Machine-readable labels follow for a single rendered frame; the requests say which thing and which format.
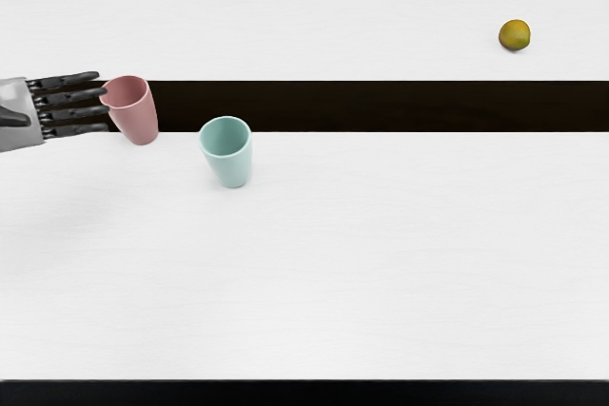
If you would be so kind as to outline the green yellow fruit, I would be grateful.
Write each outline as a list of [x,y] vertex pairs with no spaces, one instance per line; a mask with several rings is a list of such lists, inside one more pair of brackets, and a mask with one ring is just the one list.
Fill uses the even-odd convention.
[[505,22],[499,31],[500,44],[510,51],[520,51],[529,46],[531,29],[521,19],[512,19]]

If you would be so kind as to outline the light green cup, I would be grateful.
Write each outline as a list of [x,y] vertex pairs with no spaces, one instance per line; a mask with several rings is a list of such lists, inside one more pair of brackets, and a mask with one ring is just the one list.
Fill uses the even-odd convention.
[[198,135],[199,147],[211,170],[227,188],[248,183],[252,173],[252,133],[248,124],[234,116],[206,122]]

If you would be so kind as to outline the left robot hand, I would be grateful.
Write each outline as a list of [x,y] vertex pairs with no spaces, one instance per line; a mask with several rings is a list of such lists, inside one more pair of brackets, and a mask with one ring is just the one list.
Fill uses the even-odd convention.
[[98,72],[87,71],[34,80],[24,77],[0,79],[0,153],[38,146],[49,139],[107,132],[105,123],[75,122],[107,114],[107,106],[72,106],[106,94],[105,88],[62,90],[98,77]]

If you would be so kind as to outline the pink cup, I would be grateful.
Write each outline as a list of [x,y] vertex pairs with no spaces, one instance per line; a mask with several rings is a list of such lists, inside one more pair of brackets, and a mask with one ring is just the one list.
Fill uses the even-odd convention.
[[153,142],[159,133],[158,118],[148,82],[137,76],[121,76],[103,84],[100,97],[109,117],[135,145]]

